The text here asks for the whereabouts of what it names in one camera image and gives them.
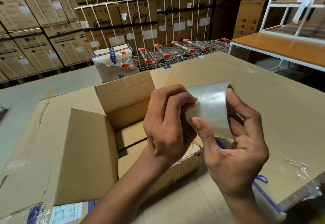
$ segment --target fingernail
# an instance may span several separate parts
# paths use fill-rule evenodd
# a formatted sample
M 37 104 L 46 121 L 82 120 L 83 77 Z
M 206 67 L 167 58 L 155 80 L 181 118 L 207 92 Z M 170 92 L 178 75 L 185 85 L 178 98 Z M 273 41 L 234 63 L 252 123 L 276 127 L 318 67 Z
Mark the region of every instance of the fingernail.
M 195 128 L 195 129 L 198 129 L 198 128 L 200 128 L 200 126 L 201 126 L 201 122 L 200 121 L 198 121 L 197 119 L 191 119 L 191 123 L 192 123 L 192 125 L 193 125 L 193 127 Z

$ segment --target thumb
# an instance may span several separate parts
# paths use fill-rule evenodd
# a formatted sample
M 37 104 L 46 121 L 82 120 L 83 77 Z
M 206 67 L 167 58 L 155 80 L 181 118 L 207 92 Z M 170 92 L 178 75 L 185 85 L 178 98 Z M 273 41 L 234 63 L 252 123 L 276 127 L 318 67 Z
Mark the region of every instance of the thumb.
M 218 147 L 213 131 L 203 119 L 193 117 L 190 119 L 190 122 L 197 131 L 198 136 L 201 138 L 205 148 L 211 150 L 212 148 Z

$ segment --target pallet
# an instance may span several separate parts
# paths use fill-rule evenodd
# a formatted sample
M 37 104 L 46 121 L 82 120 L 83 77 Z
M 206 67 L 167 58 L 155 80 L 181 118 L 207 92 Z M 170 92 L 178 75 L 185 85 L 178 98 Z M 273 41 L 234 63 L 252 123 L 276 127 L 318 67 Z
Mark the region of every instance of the pallet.
M 47 72 L 27 76 L 27 77 L 24 77 L 24 78 L 10 80 L 8 82 L 0 83 L 0 89 L 5 89 L 5 88 L 8 88 L 8 87 L 20 85 L 20 84 L 23 84 L 23 83 L 32 82 L 32 81 L 35 81 L 35 80 L 38 80 L 38 79 L 47 78 L 47 77 L 50 77 L 50 76 L 66 73 L 66 72 L 81 69 L 81 68 L 84 68 L 84 67 L 90 67 L 90 66 L 93 66 L 93 65 L 94 65 L 93 61 L 82 62 L 82 63 L 71 65 L 71 66 L 68 66 L 68 67 L 61 67 L 61 68 L 58 68 L 58 69 L 54 69 L 54 70 L 50 70 L 50 71 L 47 71 Z

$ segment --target forearm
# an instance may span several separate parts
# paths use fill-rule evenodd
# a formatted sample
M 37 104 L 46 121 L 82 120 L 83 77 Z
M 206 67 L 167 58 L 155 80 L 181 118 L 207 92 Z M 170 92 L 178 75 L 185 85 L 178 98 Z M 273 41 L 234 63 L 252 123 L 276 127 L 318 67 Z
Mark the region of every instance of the forearm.
M 253 191 L 240 198 L 225 196 L 225 201 L 236 224 L 267 224 L 255 200 Z
M 140 157 L 95 205 L 82 224 L 129 223 L 144 197 L 165 172 L 149 154 L 147 146 Z

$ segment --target hand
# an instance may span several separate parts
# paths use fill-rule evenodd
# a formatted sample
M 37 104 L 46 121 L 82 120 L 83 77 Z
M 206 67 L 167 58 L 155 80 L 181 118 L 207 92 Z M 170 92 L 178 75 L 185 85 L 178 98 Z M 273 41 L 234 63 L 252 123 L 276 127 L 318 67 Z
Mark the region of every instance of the hand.
M 213 131 L 202 119 L 193 117 L 191 123 L 203 141 L 205 163 L 221 193 L 228 197 L 241 197 L 251 193 L 252 183 L 268 160 L 269 152 L 264 142 L 261 115 L 232 89 L 227 89 L 226 96 L 228 104 L 244 120 L 244 129 L 236 119 L 229 121 L 237 149 L 219 148 Z
M 195 139 L 196 131 L 185 112 L 195 107 L 196 101 L 182 85 L 152 92 L 143 128 L 150 154 L 162 167 L 169 168 L 181 159 Z

